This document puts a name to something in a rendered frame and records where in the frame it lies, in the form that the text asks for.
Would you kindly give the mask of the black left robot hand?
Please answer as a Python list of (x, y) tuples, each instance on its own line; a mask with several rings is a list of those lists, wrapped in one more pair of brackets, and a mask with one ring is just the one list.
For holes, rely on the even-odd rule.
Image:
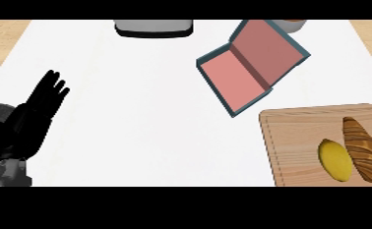
[(0, 122), (0, 159), (30, 159), (39, 152), (70, 88), (59, 72), (49, 70), (25, 103)]

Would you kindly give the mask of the yellow lemon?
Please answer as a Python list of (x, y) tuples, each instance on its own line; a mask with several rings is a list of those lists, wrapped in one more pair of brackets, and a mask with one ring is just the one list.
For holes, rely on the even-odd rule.
[(324, 139), (319, 145), (319, 160), (331, 178), (347, 182), (352, 175), (353, 162), (346, 148), (340, 143)]

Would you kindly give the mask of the grey and black appliance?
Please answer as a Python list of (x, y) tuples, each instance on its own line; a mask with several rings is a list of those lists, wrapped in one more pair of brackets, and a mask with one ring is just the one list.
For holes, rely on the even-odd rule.
[(118, 35), (139, 38), (171, 38), (189, 36), (192, 20), (115, 20)]

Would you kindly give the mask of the grey round pot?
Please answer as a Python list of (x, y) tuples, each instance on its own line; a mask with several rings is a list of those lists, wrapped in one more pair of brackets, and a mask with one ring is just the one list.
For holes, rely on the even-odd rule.
[(273, 23), (287, 33), (298, 31), (306, 24), (306, 20), (275, 20)]

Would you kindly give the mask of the wooden cutting board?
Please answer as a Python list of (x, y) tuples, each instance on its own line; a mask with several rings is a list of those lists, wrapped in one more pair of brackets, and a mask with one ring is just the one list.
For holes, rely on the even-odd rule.
[(319, 160), (324, 139), (344, 144), (343, 118), (353, 117), (372, 136), (372, 104), (263, 110), (262, 134), (278, 187), (372, 187), (356, 170), (347, 182), (328, 175)]

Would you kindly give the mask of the pink and teal cardboard box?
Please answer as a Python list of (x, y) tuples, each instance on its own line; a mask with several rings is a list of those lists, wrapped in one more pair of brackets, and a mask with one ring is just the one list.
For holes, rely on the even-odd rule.
[(197, 59), (197, 68), (235, 117), (312, 56), (272, 20), (242, 20), (229, 43)]

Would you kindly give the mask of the brown striped bread loaf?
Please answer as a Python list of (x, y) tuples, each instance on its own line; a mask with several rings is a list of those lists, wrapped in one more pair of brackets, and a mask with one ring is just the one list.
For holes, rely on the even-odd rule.
[(343, 137), (360, 177), (372, 183), (372, 136), (352, 117), (343, 118)]

